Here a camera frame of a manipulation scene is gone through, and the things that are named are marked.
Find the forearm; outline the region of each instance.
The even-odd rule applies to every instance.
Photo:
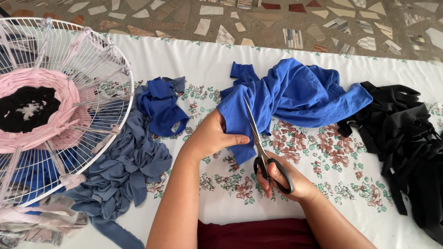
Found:
[[[147,249],[196,249],[200,159],[180,151],[149,233]]]
[[[376,249],[320,191],[300,205],[322,249]]]

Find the mosaic floor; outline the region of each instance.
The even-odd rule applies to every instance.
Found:
[[[51,16],[99,32],[431,63],[443,59],[443,4],[439,0],[0,2],[11,16]]]

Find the black fabric strip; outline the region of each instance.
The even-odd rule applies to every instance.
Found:
[[[54,97],[54,88],[24,86],[9,96],[0,98],[0,129],[4,132],[30,132],[48,123],[49,117],[58,110],[60,101]],[[32,116],[17,109],[26,110],[37,106]]]
[[[419,92],[406,86],[361,85],[373,102],[338,122],[342,135],[359,127],[369,153],[383,161],[381,175],[389,184],[398,212],[407,215],[402,192],[412,205],[417,225],[443,245],[443,141],[428,121]]]

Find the white tablecloth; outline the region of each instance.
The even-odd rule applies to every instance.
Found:
[[[145,84],[146,80],[158,76],[186,77],[186,95],[179,99],[178,105],[193,119],[189,120],[187,132],[182,135],[161,138],[173,157],[191,130],[220,101],[218,92],[232,86],[233,79],[229,74],[233,61],[253,64],[257,75],[263,77],[279,60],[294,57],[305,65],[315,64],[337,70],[341,76],[340,85],[345,90],[352,83],[370,81],[375,86],[409,86],[421,92],[420,100],[427,103],[443,99],[440,94],[443,91],[442,64],[139,36],[113,37],[132,63],[136,82],[143,81]],[[264,139],[267,141],[265,149],[276,152],[280,146],[280,155],[289,158],[377,248],[441,248],[415,224],[411,216],[398,214],[390,198],[389,187],[380,176],[381,163],[375,155],[365,152],[358,132],[349,140],[341,141],[333,125],[306,129],[276,119],[271,128],[273,135]],[[284,153],[285,148],[291,145],[292,137],[296,138],[297,152]],[[329,139],[333,145],[329,155],[325,155],[321,148],[325,148]],[[344,156],[335,155],[337,150],[344,151]],[[200,176],[198,217],[204,223],[304,217],[298,203],[288,202],[277,192],[273,200],[263,197],[254,179],[252,160],[238,166],[232,159],[232,152],[226,149],[201,162]],[[168,174],[163,177],[163,183],[148,185],[148,196],[140,207],[132,206],[117,220],[143,243],[148,238]],[[48,248],[50,245],[23,242],[20,247]],[[64,237],[60,248],[118,247],[89,224],[74,236]]]

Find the scissors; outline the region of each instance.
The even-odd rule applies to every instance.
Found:
[[[254,160],[254,172],[255,175],[257,175],[257,169],[260,167],[261,174],[263,177],[269,182],[269,185],[271,185],[271,179],[269,178],[268,170],[270,163],[275,163],[277,166],[277,169],[280,170],[280,172],[283,174],[283,176],[286,178],[289,184],[289,189],[284,188],[279,182],[275,181],[280,191],[284,194],[290,194],[294,190],[294,185],[292,184],[291,177],[289,176],[288,172],[283,168],[283,166],[274,158],[270,158],[265,152],[263,147],[261,146],[261,141],[259,137],[259,133],[257,130],[257,126],[254,121],[254,117],[252,116],[251,109],[249,108],[248,102],[246,101],[246,98],[243,96],[243,100],[245,101],[246,105],[246,112],[248,113],[249,118],[249,124],[251,125],[252,129],[252,136],[254,137],[254,144],[257,147],[257,158]]]

